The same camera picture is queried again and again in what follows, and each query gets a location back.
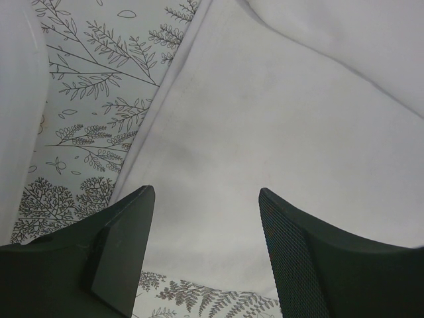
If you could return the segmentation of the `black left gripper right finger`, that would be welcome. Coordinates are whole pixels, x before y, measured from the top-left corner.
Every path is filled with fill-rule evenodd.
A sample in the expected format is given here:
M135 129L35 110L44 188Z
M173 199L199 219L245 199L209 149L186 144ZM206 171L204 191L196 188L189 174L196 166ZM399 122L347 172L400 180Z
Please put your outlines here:
M262 228L284 317L422 317L423 249L354 235L267 188Z

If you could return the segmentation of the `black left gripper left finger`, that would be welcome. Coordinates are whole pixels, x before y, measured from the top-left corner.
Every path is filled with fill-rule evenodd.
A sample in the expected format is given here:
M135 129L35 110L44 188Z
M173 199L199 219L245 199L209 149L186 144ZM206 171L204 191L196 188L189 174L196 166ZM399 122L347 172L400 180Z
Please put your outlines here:
M1 247L2 317L130 317L154 212L142 186L27 244Z

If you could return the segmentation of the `white t shirt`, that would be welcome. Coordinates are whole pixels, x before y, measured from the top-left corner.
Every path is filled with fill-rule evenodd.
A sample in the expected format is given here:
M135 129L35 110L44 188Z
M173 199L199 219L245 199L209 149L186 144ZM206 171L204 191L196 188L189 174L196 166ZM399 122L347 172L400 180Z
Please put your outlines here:
M156 192L142 268L276 296L262 188L423 244L423 2L203 1L113 199Z

